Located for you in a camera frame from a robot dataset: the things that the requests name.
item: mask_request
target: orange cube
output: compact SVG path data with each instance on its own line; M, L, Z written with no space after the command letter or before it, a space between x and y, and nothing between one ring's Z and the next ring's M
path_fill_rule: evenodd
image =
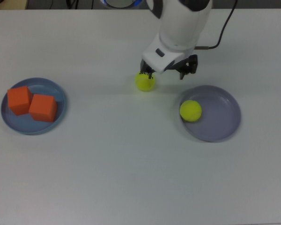
M17 116L26 114L32 101L32 93L27 86L7 90L9 109Z
M53 96L35 94L33 96L29 114L34 120L53 122L57 104Z

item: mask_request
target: tennis ball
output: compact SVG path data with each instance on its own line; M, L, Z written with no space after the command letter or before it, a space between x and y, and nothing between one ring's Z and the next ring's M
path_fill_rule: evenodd
M197 121L202 114L202 108L200 104L193 100L187 100L180 106L181 117L188 122Z
M152 74L151 79L149 79L149 75L143 74L141 72L137 73L134 79L135 86L142 91L150 91L153 89L155 85L155 78Z

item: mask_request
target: plate rim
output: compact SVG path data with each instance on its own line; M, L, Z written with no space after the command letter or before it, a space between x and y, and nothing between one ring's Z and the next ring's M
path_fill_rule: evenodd
M3 116L3 102L4 100L6 99L7 100L7 92L5 93L2 101L1 101L1 107L0 107L0 111L1 111L1 117L2 117L2 120L4 121L4 123L12 130L20 133L20 134L23 134L23 135L41 135L41 134L44 134L46 132L49 132L50 130L52 130L56 125L58 125L60 123L60 121L63 119L64 115L65 115L65 112L66 112L66 108L67 108L67 99L66 99L66 95L63 91L63 89L58 85L56 84L54 81L52 80L49 80L47 78L42 78L42 77L32 77L32 78L27 78L27 79L24 79L24 80L21 80L19 82L17 82L16 84L14 84L12 87L10 87L9 89L17 86L18 84L22 83L22 82L25 82L25 81L30 81L30 80L35 80L35 79L40 79L40 80L46 80L50 83L53 83L54 85L56 85L56 87L59 88L60 90L60 93L62 95L62 98L63 98L63 102L64 102L64 107L63 107L63 110L61 111L61 114L60 116L51 124L49 125L48 127L44 128L44 129L41 129L39 131L34 131L34 132L23 132L23 131L20 131L20 130L17 130L17 129L14 129L13 127L11 127L7 122L6 120L4 119L4 116Z

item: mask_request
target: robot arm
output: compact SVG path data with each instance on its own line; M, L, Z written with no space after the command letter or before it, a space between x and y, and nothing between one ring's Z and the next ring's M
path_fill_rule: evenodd
M142 55L141 72L151 75L167 69L185 70L192 60L212 6L212 0L147 0L151 12L162 20L160 31Z

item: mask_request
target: black cable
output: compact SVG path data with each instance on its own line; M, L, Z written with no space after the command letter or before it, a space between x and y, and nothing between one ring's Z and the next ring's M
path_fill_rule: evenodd
M75 9L78 9L79 0L76 0Z
M227 20L226 20L224 26L223 26L223 28L222 28L222 31L221 31L221 34L220 34L220 37L219 37L219 40L218 40L217 44L216 44L215 46L212 46L212 47L209 47L209 46L197 46L197 47L195 47L196 50L215 49L216 47L218 47L218 46L220 45L221 40L222 40L223 33L224 33L224 31L225 31L225 28L226 28L226 26L227 26L227 24L228 24L228 22L229 22L229 20L230 20L230 18L231 18L231 16L232 16L233 12L234 12L234 9L236 8L237 2L238 2L238 0L235 0L235 3L234 3L234 5L233 5L233 8L232 8L232 10L231 10L231 12L230 12L230 14L229 14L229 16L228 16L228 18L227 18Z
M73 5L75 4L76 0L68 7L68 9L72 9Z
M50 5L50 8L49 8L49 9L51 9L51 8L52 8L52 6L53 6L53 0L51 1L51 5Z

